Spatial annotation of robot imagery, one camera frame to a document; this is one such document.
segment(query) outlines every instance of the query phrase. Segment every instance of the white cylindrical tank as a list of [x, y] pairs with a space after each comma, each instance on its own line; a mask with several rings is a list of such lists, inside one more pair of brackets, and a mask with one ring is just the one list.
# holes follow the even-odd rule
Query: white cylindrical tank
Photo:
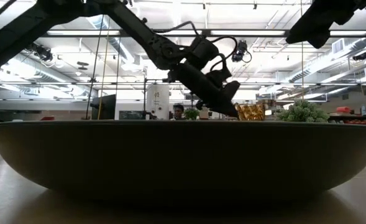
[[146, 110], [158, 119], [169, 119], [169, 85], [154, 83], [148, 88]]

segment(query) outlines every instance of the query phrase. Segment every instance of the potted plant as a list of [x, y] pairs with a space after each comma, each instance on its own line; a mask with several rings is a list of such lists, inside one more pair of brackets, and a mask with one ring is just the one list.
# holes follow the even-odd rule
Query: potted plant
[[317, 108], [315, 103], [297, 100], [288, 110], [279, 111], [277, 119], [291, 122], [327, 123], [329, 115], [322, 109]]
[[199, 116], [199, 111], [194, 108], [188, 108], [184, 111], [184, 116], [188, 120], [196, 120], [196, 117]]

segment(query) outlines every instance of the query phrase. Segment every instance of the table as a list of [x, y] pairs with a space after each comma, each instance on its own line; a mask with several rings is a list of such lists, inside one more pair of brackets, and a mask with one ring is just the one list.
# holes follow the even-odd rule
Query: table
[[149, 210], [68, 198], [23, 178], [0, 156], [0, 223], [366, 223], [366, 168], [341, 186], [294, 205], [267, 210]]

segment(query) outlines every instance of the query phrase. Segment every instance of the large bowl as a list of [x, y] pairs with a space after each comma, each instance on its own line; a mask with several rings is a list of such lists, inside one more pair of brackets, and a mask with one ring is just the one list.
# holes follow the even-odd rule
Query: large bowl
[[366, 126], [233, 121], [0, 123], [0, 153], [49, 189], [139, 205], [292, 200], [366, 166]]

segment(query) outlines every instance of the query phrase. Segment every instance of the ceiling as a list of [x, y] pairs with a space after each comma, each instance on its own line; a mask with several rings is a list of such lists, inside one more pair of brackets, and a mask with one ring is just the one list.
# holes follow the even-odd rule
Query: ceiling
[[[34, 2], [33, 0], [21, 0], [13, 4], [0, 16], [0, 28], [30, 8]], [[148, 23], [146, 24], [153, 29], [168, 29], [184, 21], [192, 21], [197, 29], [290, 29], [301, 14], [307, 10], [310, 3], [310, 1], [303, 0], [301, 7], [300, 1], [297, 0], [262, 0], [257, 1], [257, 8], [254, 9], [254, 2], [244, 0], [135, 0], [130, 9], [139, 18], [147, 18]], [[5, 1], [0, 0], [0, 7], [4, 3]], [[104, 21], [109, 22], [110, 29], [120, 28], [114, 21], [110, 21], [108, 16], [104, 17]], [[52, 29], [93, 30], [95, 27], [87, 18], [80, 17], [67, 24], [57, 25]], [[366, 10], [357, 11], [352, 20], [344, 26], [334, 24], [331, 29], [366, 30]], [[115, 49], [106, 38], [41, 37], [35, 43], [51, 48], [55, 58], [59, 59], [45, 63], [45, 66], [51, 66], [50, 69], [72, 80], [87, 82], [94, 74], [99, 82], [102, 80], [116, 82], [117, 76], [119, 77], [118, 82], [143, 82], [143, 66], [153, 67], [153, 64], [148, 61], [144, 49], [131, 37], [120, 37], [120, 39], [117, 37], [116, 39], [132, 56], [136, 66], [122, 61], [118, 57], [120, 49]], [[170, 39], [174, 42], [178, 41], [181, 45], [190, 45], [193, 37], [170, 37]], [[285, 46], [286, 42], [283, 38], [244, 37], [237, 39], [245, 40], [248, 43], [249, 52], [252, 54], [250, 63], [227, 61], [233, 79], [240, 82], [280, 81], [282, 79], [278, 77], [280, 74], [286, 76], [286, 74], [306, 66], [311, 60], [329, 52], [332, 43], [338, 40], [331, 38], [324, 47], [315, 49], [308, 43]], [[234, 48], [234, 42], [224, 39], [216, 42], [216, 46], [221, 53], [227, 55]], [[32, 60], [39, 61], [33, 55], [25, 55]], [[209, 71], [210, 66], [218, 60], [215, 58], [209, 62], [203, 72]], [[78, 61], [88, 63], [87, 70], [78, 70], [79, 65], [76, 64]], [[319, 72], [329, 75], [341, 73], [348, 69], [347, 62], [348, 60], [341, 60]], [[359, 66], [361, 62], [353, 62], [353, 64]], [[166, 75], [165, 72], [155, 68], [150, 71], [157, 74], [155, 77], [162, 78]], [[141, 93], [141, 90], [138, 90], [139, 86], [142, 85], [132, 83], [118, 88], [137, 89]], [[101, 88], [100, 85], [94, 87], [95, 90]], [[103, 86], [105, 90], [110, 89], [110, 93], [115, 88], [114, 85]]]

